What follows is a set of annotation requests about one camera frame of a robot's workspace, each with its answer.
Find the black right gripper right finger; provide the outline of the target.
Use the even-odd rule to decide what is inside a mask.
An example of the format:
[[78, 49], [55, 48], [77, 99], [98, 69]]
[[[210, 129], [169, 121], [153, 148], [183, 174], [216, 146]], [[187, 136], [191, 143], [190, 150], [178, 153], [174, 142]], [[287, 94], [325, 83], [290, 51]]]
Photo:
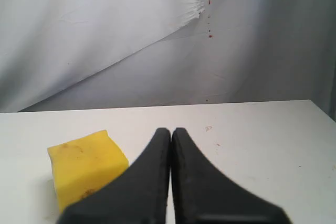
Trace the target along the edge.
[[184, 128], [172, 135], [176, 223], [290, 223], [282, 208], [250, 193], [219, 171]]

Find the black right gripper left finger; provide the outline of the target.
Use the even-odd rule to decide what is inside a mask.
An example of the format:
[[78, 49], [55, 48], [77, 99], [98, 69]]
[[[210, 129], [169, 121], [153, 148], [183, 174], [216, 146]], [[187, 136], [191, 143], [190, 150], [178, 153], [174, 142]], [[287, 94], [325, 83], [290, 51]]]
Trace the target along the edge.
[[158, 128], [123, 174], [67, 207], [58, 223], [165, 223], [169, 179], [170, 132]]

